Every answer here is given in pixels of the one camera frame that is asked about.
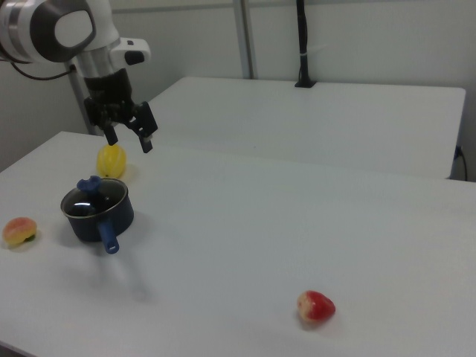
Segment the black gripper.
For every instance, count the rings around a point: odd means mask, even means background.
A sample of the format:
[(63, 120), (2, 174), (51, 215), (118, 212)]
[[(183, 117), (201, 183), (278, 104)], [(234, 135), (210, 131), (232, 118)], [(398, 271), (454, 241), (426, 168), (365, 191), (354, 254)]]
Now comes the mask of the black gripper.
[(112, 123), (125, 123), (137, 136), (143, 153), (152, 150), (151, 137), (158, 124), (148, 102), (134, 104), (132, 87), (126, 69), (105, 77), (85, 78), (89, 96), (84, 100), (86, 113), (93, 126), (103, 129), (109, 146), (118, 142)]

